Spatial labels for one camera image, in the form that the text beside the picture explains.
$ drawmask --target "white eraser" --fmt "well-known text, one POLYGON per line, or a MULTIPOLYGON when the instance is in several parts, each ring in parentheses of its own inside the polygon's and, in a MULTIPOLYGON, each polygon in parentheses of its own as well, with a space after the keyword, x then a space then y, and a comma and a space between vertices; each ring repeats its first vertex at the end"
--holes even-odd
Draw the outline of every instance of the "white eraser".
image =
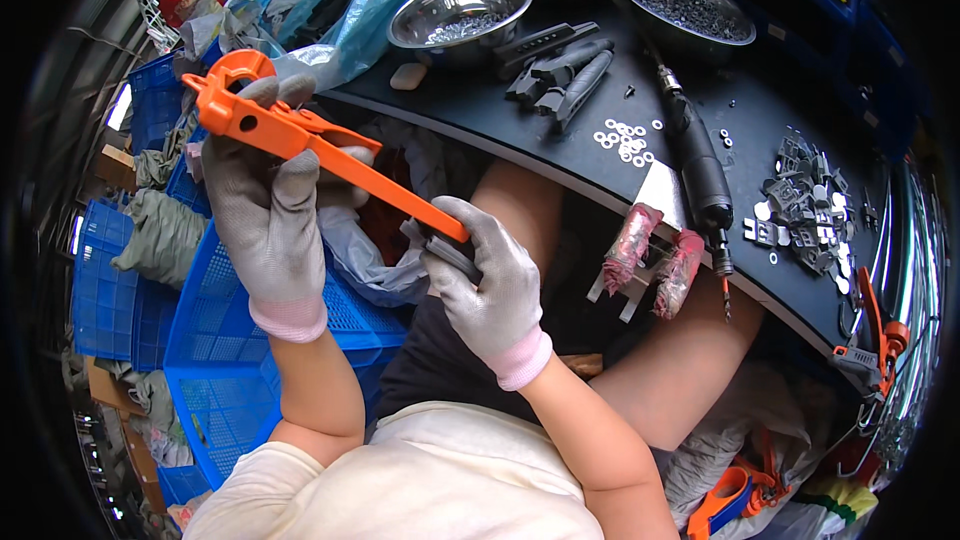
POLYGON ((396 68, 390 78, 390 88, 393 90, 417 90, 426 76, 426 65, 423 63, 404 63, 396 68))

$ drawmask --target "gray work glove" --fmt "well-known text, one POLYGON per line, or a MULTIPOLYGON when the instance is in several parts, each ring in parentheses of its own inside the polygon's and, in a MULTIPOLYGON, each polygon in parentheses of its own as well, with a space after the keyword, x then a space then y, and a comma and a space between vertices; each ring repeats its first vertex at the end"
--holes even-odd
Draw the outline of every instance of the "gray work glove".
POLYGON ((422 253, 450 325, 496 374, 501 389, 522 389, 540 375, 553 353, 550 336, 540 328, 540 271, 493 215, 453 196, 438 196, 433 205, 469 231, 474 263, 483 272, 474 287, 460 269, 422 253))
MULTIPOLYGON (((256 80, 238 96, 269 108, 277 100, 296 108, 313 94, 308 75, 278 83, 256 80)), ((367 165, 370 150, 343 149, 367 165)), ((225 137, 203 143, 203 177, 217 234, 249 293, 249 313, 270 336, 311 342, 327 329, 324 246, 317 207, 366 202, 365 190, 320 170, 317 154, 304 150, 282 162, 262 150, 225 137)))

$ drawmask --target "person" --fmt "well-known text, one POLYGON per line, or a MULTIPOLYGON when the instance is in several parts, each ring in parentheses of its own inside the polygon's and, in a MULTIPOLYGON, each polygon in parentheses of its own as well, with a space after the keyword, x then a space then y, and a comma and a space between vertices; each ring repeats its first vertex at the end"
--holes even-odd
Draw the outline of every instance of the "person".
MULTIPOLYGON (((243 95, 298 105, 310 91, 267 78, 243 95)), ((678 537, 657 462, 733 377, 760 327, 757 303, 734 289, 727 324, 719 283, 702 274, 674 320, 583 382, 539 324, 563 189, 495 162, 470 202, 433 201, 469 231, 483 280, 422 256, 431 287, 381 377, 365 444, 360 387, 327 328, 316 225, 318 205, 365 192, 310 150, 272 168, 265 156, 209 138, 202 160, 217 232, 269 336, 282 419, 186 538, 678 537)))

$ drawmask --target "orange plastic tool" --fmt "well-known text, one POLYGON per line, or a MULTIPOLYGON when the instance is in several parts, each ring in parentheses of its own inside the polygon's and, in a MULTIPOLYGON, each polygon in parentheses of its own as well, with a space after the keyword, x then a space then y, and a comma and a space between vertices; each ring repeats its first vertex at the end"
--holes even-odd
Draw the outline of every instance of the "orange plastic tool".
POLYGON ((282 101, 264 109, 228 90, 238 80, 276 74, 274 64, 265 54, 244 48, 224 54, 206 77, 185 73, 183 83, 197 91, 199 124, 211 134, 228 136, 282 159, 293 159, 306 149, 313 150, 322 167, 332 174, 457 242, 470 238, 462 223, 338 148, 366 147, 376 155, 380 142, 334 125, 306 109, 292 109, 282 101))
POLYGON ((784 486, 784 479, 777 469, 774 446, 770 442, 770 430, 766 427, 760 431, 760 444, 763 453, 763 471, 754 467, 739 454, 733 458, 733 462, 746 469, 753 480, 750 498, 741 513, 744 517, 753 517, 764 508, 776 507, 777 503, 793 489, 792 485, 784 486))
POLYGON ((751 490, 750 473, 746 469, 727 467, 713 489, 703 497, 697 510, 690 515, 686 523, 686 536, 690 540, 708 540, 711 534, 738 517, 751 490))
POLYGON ((900 321, 891 321, 882 325, 881 308, 877 304, 874 285, 870 283, 867 267, 857 270, 857 282, 860 285, 860 297, 863 300, 864 315, 870 324, 870 335, 876 339, 876 352, 879 358, 876 366, 880 370, 880 392, 886 398, 897 378, 897 357, 906 351, 910 342, 910 329, 900 321))

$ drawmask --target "black workbench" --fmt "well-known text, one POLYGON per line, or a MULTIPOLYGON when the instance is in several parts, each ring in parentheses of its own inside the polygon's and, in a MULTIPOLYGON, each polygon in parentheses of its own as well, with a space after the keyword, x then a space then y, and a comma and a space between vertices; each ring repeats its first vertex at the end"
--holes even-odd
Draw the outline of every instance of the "black workbench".
MULTIPOLYGON (((394 71, 414 59, 410 54, 391 51, 352 82, 324 94, 516 162, 619 213, 626 213, 642 191, 643 202, 667 212, 666 222, 683 225, 683 209, 670 212, 671 206, 678 204, 676 175, 661 165, 638 168, 622 162, 616 148, 605 150, 594 141, 594 132, 611 131, 604 126, 607 119, 641 125, 647 131, 647 150, 658 162, 671 164, 664 132, 651 126, 653 120, 662 121, 664 114, 656 95, 654 67, 642 54, 641 42, 609 5, 592 11, 533 11, 522 18, 518 33, 542 30, 561 21, 571 25, 595 21, 601 31, 593 38, 608 37, 616 46, 613 63, 600 87, 558 136, 550 133, 546 117, 522 112, 517 103, 504 99, 509 82, 499 81, 492 68, 431 69, 416 90, 393 90, 389 80, 394 71), (636 91, 625 99, 628 85, 636 91)), ((882 216, 885 172, 870 138, 833 99, 829 83, 811 78, 772 46, 748 46, 721 69, 705 69, 680 56, 666 55, 666 61, 687 95, 697 102, 724 164, 736 211, 736 223, 730 231, 736 267, 731 282, 823 354, 832 352, 836 344, 846 344, 837 324, 840 296, 834 281, 810 273, 786 247, 777 250, 778 263, 771 264, 768 249, 743 238, 742 222, 754 218, 754 204, 764 199, 761 184, 774 174, 786 126, 798 128, 803 138, 826 153, 832 168, 840 168, 849 183, 849 202, 855 205, 858 219, 863 187, 882 216), (721 128, 733 139, 731 149, 720 141, 721 128)), ((857 265, 869 268, 878 238, 874 232, 865 231, 859 221, 857 227, 850 247, 857 265)))

